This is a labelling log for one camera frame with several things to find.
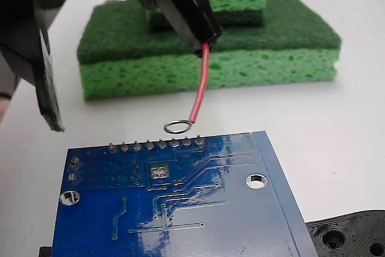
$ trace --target white table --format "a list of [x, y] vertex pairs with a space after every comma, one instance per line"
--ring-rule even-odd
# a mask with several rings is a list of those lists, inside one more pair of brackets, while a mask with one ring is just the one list
[[[85, 103], [76, 48], [92, 9], [67, 0], [49, 30], [65, 133], [22, 81], [0, 125], [0, 256], [50, 246], [67, 149], [168, 139], [195, 93]], [[385, 209], [385, 0], [302, 0], [343, 38], [334, 82], [208, 91], [187, 134], [266, 130], [305, 221]]]

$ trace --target black plastic part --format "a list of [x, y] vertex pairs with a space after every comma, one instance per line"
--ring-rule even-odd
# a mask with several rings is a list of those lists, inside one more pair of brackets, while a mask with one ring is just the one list
[[39, 0], [0, 0], [0, 51], [10, 68], [36, 87], [42, 116], [63, 131], [52, 81], [48, 34]]
[[209, 0], [156, 0], [165, 17], [190, 50], [202, 57], [202, 45], [211, 48], [223, 30]]
[[363, 211], [307, 223], [319, 257], [384, 257], [385, 211]]
[[41, 247], [38, 251], [38, 257], [51, 257], [52, 247]]

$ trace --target mounting hole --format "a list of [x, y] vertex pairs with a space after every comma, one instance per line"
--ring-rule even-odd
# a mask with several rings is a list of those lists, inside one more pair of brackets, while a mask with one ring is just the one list
[[385, 252], [385, 248], [382, 244], [380, 243], [374, 243], [370, 249], [369, 249], [370, 253], [373, 255], [373, 256], [382, 256]]
[[65, 191], [60, 194], [59, 202], [64, 206], [72, 206], [80, 201], [80, 194], [76, 191]]
[[346, 238], [343, 233], [337, 230], [331, 230], [323, 236], [322, 242], [330, 250], [337, 250], [345, 244]]
[[252, 189], [263, 189], [267, 183], [267, 178], [261, 174], [252, 174], [246, 178], [246, 184]]

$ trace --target metal ring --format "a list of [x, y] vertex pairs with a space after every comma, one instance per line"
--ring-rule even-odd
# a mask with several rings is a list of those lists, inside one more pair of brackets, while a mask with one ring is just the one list
[[[187, 127], [184, 129], [169, 129], [168, 128], [169, 126], [178, 125], [181, 123], [186, 124]], [[184, 133], [184, 132], [188, 131], [189, 129], [191, 129], [192, 125], [193, 124], [191, 122], [189, 122], [188, 120], [172, 120], [172, 121], [170, 121], [164, 125], [164, 130], [169, 134], [181, 134], [181, 133]]]

